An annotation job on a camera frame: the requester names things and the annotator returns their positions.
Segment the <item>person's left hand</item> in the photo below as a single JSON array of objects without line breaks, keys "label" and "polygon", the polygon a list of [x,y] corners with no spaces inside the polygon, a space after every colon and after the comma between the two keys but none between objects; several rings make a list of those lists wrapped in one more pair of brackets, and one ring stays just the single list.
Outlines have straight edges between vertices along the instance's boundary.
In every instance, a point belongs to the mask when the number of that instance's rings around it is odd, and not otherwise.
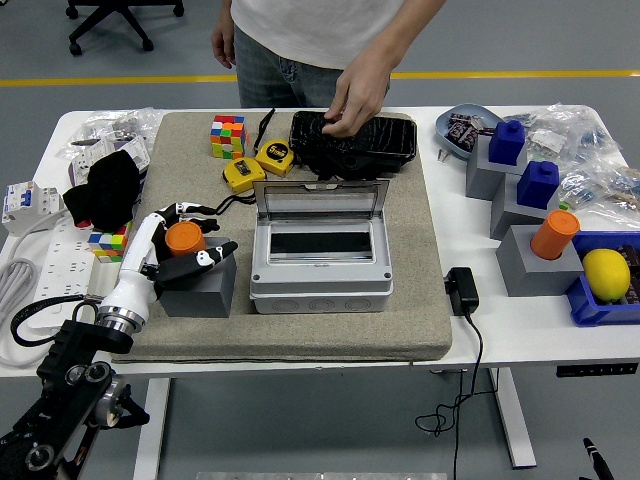
[{"label": "person's left hand", "polygon": [[334,138],[356,135],[381,111],[390,74],[390,70],[374,60],[356,58],[336,82],[322,133]]}]

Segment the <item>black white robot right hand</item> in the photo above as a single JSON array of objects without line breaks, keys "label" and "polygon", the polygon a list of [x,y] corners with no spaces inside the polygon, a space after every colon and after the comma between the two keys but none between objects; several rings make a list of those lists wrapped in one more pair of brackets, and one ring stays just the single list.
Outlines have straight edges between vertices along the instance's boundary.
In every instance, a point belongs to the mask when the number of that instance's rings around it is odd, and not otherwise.
[{"label": "black white robot right hand", "polygon": [[587,437],[583,439],[583,445],[591,460],[593,470],[599,480],[613,480],[614,476],[594,443]]}]

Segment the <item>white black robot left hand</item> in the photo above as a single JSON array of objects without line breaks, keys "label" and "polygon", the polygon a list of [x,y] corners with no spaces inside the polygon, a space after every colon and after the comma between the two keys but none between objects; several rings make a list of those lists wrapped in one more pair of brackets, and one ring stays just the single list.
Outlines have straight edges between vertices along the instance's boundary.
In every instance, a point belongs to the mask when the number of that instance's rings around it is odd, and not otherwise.
[{"label": "white black robot left hand", "polygon": [[173,256],[164,234],[177,224],[197,226],[199,213],[210,219],[211,207],[178,202],[146,216],[129,243],[114,290],[101,302],[96,323],[114,329],[139,331],[149,319],[149,307],[161,289],[178,281],[195,278],[214,268],[238,248],[234,241],[220,246],[198,247],[195,252]]}]

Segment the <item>person's right hand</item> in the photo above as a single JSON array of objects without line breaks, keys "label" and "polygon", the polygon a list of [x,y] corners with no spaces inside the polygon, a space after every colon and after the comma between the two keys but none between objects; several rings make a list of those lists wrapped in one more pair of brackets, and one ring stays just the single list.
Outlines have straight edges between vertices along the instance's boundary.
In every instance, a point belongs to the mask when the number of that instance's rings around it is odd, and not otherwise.
[{"label": "person's right hand", "polygon": [[215,60],[226,69],[236,65],[234,47],[234,23],[218,22],[210,36]]}]

